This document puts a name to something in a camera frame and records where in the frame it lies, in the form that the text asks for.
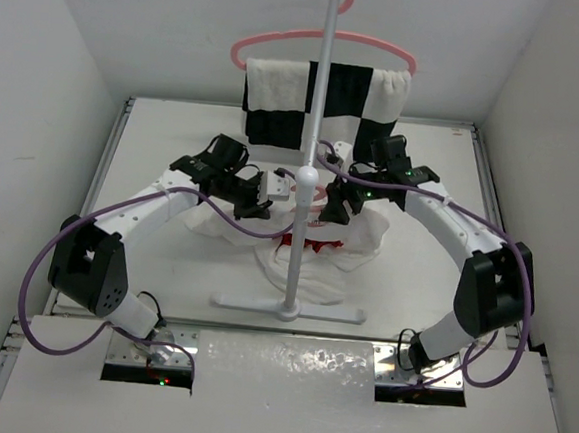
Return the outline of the white t shirt red print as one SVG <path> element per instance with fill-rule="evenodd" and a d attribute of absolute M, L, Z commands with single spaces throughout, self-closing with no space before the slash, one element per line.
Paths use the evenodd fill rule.
<path fill-rule="evenodd" d="M 390 228 L 386 212 L 379 204 L 362 208 L 349 223 L 318 220 L 326 205 L 325 188 L 314 193 L 304 242 L 297 297 L 314 304 L 340 305 L 346 297 L 345 274 L 369 263 L 378 254 Z M 188 230 L 220 238 L 237 247 L 250 247 L 265 277 L 277 289 L 286 289 L 292 235 L 278 238 L 253 238 L 240 232 L 203 204 L 183 214 Z"/>

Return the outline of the pink plastic hanger front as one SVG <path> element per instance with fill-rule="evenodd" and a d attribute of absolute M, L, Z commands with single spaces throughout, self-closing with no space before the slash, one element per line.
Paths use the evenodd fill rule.
<path fill-rule="evenodd" d="M 291 182 L 290 203 L 281 203 L 279 210 L 274 209 L 282 223 L 293 222 L 302 216 L 309 229 L 323 229 L 326 221 L 320 220 L 320 214 L 326 205 L 326 188 L 319 184 L 320 175 L 314 166 L 299 167 L 295 173 L 285 168 L 276 169 L 280 176 L 287 175 Z"/>

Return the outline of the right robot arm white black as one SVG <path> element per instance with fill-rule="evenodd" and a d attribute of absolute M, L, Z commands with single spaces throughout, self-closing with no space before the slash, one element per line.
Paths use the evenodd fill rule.
<path fill-rule="evenodd" d="M 406 145 L 403 135 L 378 138 L 362 160 L 330 145 L 317 158 L 336 176 L 320 220 L 346 225 L 365 203 L 386 200 L 425 227 L 453 260 L 460 274 L 451 311 L 396 352 L 399 368 L 419 375 L 501 328 L 522 324 L 528 331 L 534 274 L 529 247 L 457 204 L 436 172 L 412 164 Z"/>

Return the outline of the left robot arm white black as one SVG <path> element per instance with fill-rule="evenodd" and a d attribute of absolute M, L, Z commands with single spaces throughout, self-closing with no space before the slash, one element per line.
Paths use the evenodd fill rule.
<path fill-rule="evenodd" d="M 124 332 L 149 337 L 159 316 L 129 289 L 128 253 L 173 217 L 209 197 L 230 203 L 238 220 L 268 219 L 275 196 L 288 196 L 289 182 L 273 171 L 240 177 L 248 160 L 245 145 L 218 135 L 204 151 L 170 163 L 129 205 L 100 212 L 89 221 L 79 217 L 65 221 L 64 237 L 55 247 L 48 272 L 50 285 Z"/>

